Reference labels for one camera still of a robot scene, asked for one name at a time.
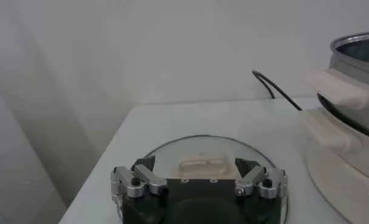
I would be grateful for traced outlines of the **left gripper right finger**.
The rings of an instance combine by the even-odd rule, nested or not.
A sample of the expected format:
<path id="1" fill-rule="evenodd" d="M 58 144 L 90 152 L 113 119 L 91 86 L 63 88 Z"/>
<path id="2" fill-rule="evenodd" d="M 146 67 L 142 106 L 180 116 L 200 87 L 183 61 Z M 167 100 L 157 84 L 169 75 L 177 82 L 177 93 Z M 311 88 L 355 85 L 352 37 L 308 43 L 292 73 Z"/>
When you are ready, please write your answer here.
<path id="1" fill-rule="evenodd" d="M 235 194 L 246 197 L 257 192 L 261 198 L 285 198 L 288 195 L 288 176 L 283 169 L 276 167 L 267 170 L 256 161 L 235 159 L 241 175 L 235 180 Z"/>

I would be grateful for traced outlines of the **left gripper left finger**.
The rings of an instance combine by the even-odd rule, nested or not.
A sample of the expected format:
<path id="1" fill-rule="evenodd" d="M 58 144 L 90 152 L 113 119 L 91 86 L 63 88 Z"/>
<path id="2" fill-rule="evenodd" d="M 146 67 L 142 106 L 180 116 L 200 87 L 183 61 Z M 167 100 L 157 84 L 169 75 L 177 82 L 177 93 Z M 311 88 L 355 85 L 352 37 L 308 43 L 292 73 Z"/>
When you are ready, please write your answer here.
<path id="1" fill-rule="evenodd" d="M 111 171 L 111 193 L 129 198 L 143 197 L 146 192 L 163 196 L 167 194 L 167 180 L 153 173 L 155 156 L 137 159 L 130 169 L 115 167 Z"/>

